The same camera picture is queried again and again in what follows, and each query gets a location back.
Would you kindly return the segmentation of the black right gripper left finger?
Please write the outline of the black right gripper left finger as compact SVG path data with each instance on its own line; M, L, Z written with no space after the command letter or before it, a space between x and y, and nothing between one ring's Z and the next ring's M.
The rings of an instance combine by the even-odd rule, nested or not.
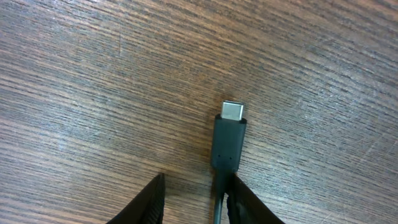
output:
M165 175L155 176L107 224L162 224L165 206Z

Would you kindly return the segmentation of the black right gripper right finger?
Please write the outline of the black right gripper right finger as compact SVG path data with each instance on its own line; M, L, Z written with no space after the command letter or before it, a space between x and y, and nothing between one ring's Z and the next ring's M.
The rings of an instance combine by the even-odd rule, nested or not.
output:
M226 193L230 224L284 224L236 174Z

